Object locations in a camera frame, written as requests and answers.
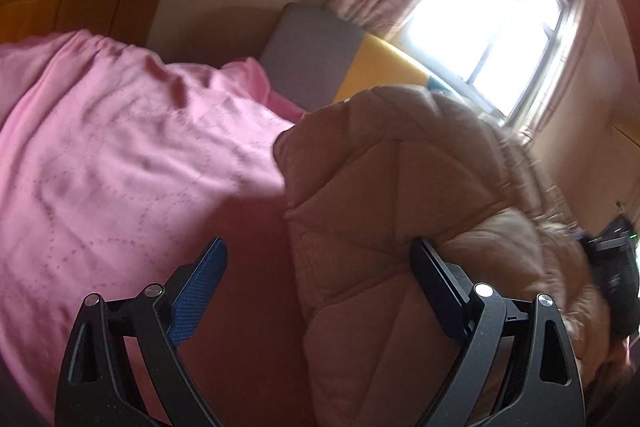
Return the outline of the beige quilted down jacket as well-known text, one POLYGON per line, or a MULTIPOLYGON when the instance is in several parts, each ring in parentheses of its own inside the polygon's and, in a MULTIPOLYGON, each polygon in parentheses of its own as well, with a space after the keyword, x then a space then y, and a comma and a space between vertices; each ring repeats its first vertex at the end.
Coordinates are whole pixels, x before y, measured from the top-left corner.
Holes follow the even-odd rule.
POLYGON ((598 398, 630 381, 576 221, 515 135, 445 95, 377 87, 305 116, 273 156, 320 425, 411 426, 454 363, 409 268, 419 237, 503 296, 550 295, 598 398))

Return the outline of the pink bed cover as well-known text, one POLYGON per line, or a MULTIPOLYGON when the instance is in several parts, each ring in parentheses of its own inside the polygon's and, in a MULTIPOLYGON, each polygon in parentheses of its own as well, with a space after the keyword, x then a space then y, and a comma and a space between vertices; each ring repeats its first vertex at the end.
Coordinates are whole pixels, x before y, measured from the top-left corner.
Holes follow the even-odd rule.
POLYGON ((165 64, 88 31, 2 46, 1 356, 45 421, 82 298, 137 295, 221 237, 186 367, 228 426, 314 423, 268 91, 251 58, 165 64))

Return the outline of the right pink patterned curtain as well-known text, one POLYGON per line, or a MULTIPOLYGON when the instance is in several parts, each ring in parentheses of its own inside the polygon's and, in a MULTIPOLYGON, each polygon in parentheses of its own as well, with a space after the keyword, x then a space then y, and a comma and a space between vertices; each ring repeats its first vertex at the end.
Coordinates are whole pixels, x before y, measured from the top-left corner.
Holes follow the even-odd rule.
POLYGON ((585 52, 600 0, 573 0, 561 16, 552 38, 551 54, 544 61, 533 92, 526 98, 523 112, 514 127, 524 143, 533 142, 558 108, 585 52))

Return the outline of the grey yellow blue headboard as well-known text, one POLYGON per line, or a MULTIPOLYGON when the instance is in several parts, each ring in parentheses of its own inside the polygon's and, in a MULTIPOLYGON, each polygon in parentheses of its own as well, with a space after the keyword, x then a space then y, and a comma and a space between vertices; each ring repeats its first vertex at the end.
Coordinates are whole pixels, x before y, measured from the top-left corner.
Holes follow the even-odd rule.
POLYGON ((407 53, 306 4, 285 5, 259 63, 274 91, 307 112, 378 86, 454 92, 407 53))

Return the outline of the window with white frame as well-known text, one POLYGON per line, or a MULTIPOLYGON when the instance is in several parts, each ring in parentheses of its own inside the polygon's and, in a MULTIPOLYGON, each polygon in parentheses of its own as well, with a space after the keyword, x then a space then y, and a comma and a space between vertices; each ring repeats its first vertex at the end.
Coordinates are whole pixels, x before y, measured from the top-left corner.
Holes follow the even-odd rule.
POLYGON ((572 1, 421 0, 393 43, 516 130, 572 1))

